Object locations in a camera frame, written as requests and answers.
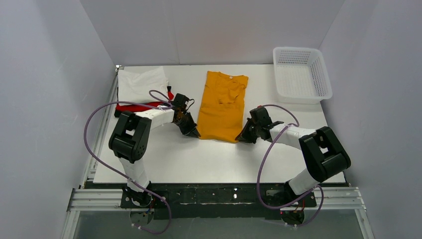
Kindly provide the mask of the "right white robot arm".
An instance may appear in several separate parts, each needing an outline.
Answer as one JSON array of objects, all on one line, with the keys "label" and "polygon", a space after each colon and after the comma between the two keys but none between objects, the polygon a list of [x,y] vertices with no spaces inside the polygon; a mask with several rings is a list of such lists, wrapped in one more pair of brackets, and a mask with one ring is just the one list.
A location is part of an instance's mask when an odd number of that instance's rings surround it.
[{"label": "right white robot arm", "polygon": [[282,189],[288,200],[298,198],[351,166],[350,157],[330,127],[301,128],[297,119],[294,123],[272,121],[265,106],[250,111],[246,125],[235,139],[256,143],[259,138],[270,142],[271,146],[280,143],[302,152],[305,169],[287,181]]}]

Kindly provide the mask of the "yellow t shirt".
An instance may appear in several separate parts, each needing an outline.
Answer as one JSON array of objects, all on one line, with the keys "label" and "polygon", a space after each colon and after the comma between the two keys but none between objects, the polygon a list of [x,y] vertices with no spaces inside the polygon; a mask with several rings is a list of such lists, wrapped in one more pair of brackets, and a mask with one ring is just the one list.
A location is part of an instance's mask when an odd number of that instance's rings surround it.
[{"label": "yellow t shirt", "polygon": [[244,75],[207,72],[197,122],[200,139],[237,142],[243,129],[248,80]]}]

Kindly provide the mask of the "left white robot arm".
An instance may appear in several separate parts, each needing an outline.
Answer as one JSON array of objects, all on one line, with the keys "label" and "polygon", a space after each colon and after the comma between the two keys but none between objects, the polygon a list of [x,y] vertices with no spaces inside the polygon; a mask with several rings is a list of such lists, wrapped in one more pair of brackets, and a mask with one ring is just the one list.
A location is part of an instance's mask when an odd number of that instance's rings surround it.
[{"label": "left white robot arm", "polygon": [[129,177],[128,192],[142,195],[150,184],[142,157],[152,129],[173,123],[179,127],[183,136],[201,136],[197,124],[188,112],[190,101],[195,100],[176,94],[170,105],[157,106],[144,112],[124,111],[120,114],[108,146],[123,165],[125,175]]}]

